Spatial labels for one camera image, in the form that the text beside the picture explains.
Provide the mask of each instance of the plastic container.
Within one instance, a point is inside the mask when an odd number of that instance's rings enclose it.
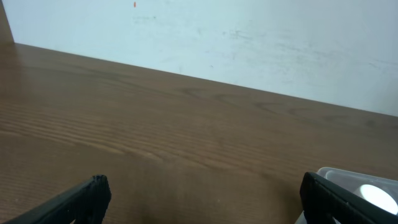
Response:
[[[398,202],[398,181],[396,180],[389,180],[330,167],[321,168],[318,170],[317,174],[352,193],[364,184],[376,186]],[[299,216],[296,224],[307,224],[303,213]]]

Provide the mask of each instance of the table surface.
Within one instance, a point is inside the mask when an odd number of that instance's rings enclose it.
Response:
[[[393,116],[0,48],[0,222],[105,174],[104,223],[294,223],[306,171],[398,179],[397,136]]]

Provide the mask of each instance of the wooden table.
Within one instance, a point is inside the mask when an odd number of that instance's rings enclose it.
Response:
[[[0,222],[105,174],[104,223],[294,223],[304,172],[398,179],[397,161],[396,117],[0,48]]]

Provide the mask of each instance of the wood grain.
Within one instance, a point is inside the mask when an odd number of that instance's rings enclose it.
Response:
[[[6,12],[0,0],[0,45],[14,43],[12,38],[10,25],[7,20]]]
[[[93,174],[104,223],[293,223],[304,172],[398,179],[398,118],[25,45],[0,49],[0,222]]]

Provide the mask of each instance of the white wall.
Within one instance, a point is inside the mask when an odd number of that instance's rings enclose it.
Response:
[[[17,43],[398,116],[397,0],[3,0]]]

